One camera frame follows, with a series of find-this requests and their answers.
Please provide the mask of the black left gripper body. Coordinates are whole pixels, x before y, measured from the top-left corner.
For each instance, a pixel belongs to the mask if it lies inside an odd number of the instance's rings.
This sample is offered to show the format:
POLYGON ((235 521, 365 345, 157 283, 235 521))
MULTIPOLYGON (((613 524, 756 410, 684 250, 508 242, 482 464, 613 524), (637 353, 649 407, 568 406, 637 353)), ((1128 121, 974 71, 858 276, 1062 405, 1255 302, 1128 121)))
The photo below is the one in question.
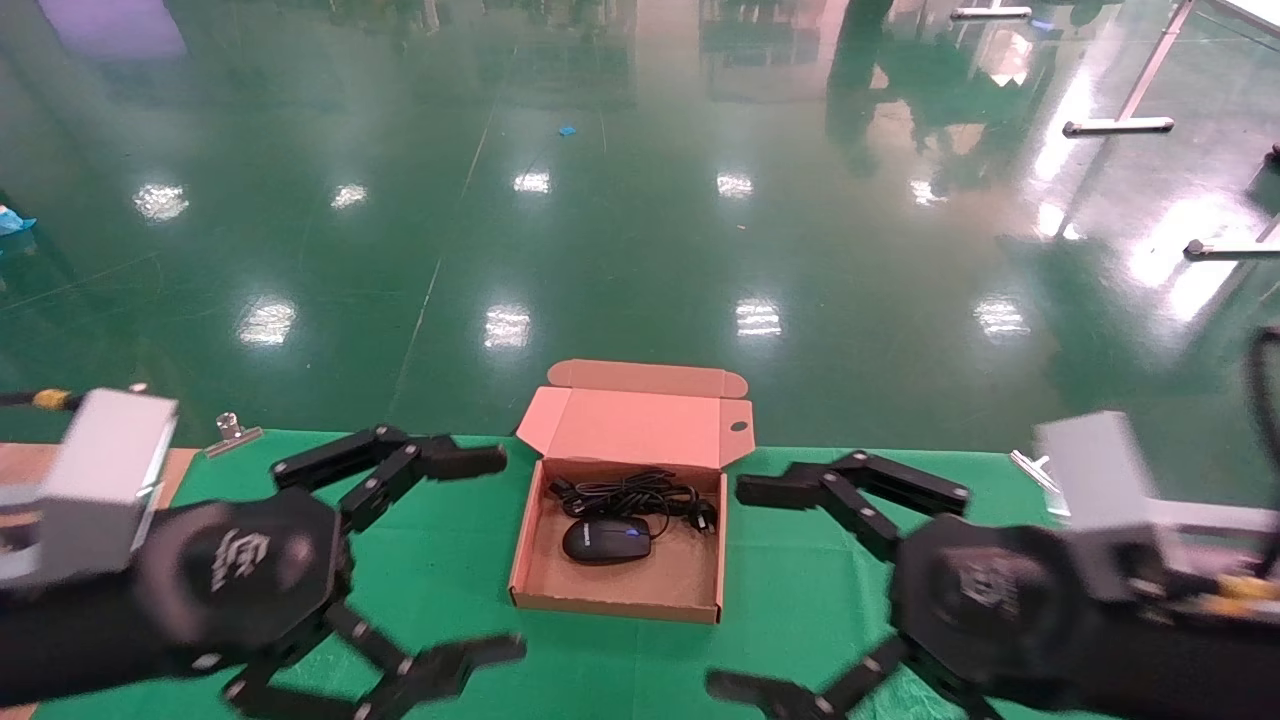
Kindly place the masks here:
POLYGON ((169 667, 294 661, 346 555, 339 512, 301 489, 165 509, 138 547, 138 603, 169 667))

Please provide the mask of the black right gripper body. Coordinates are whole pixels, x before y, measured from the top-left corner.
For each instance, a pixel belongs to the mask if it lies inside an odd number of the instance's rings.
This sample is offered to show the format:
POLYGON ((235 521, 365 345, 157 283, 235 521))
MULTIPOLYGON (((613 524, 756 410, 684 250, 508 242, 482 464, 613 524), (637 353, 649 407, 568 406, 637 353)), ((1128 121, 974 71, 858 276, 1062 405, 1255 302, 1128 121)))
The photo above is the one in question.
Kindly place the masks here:
POLYGON ((901 538, 890 621, 908 666, 951 702, 1076 702, 1098 610, 1062 533, 938 515, 901 538))

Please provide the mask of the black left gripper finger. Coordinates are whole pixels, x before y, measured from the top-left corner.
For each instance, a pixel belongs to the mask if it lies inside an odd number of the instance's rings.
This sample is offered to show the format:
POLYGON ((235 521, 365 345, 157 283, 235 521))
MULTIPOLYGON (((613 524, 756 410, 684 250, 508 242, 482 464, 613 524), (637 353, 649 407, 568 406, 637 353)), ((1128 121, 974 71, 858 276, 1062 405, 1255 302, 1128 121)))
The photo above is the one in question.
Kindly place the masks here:
POLYGON ((337 505, 343 532, 364 532, 421 480, 463 480, 507 468, 499 445, 465 448, 448 434, 410 436, 390 425, 360 430, 285 457, 271 466, 278 489, 315 493, 358 474, 337 505))
POLYGON ((321 628, 323 639, 338 635, 381 671, 369 692, 352 700, 273 685, 285 664, 271 659, 246 665, 224 685, 224 700, 246 719, 402 719, 420 705, 461 696, 476 670, 527 655, 525 639, 513 634, 480 635, 407 655, 343 603, 325 610, 321 628))

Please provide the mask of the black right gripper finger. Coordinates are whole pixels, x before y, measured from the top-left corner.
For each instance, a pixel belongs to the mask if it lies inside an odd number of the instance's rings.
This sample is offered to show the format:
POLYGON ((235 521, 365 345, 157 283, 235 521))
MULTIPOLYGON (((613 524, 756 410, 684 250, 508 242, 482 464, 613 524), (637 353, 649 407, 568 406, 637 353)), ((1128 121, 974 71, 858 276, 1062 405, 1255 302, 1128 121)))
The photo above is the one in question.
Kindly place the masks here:
POLYGON ((876 496, 928 518, 964 516, 968 487, 890 457, 855 450, 832 462, 791 462, 778 475, 741 474, 735 497, 748 506, 827 511, 882 562, 893 562, 902 532, 869 501, 876 496))
POLYGON ((887 638, 819 688, 710 669, 705 689, 767 719, 997 719, 983 692, 1001 662, 987 639, 887 638))

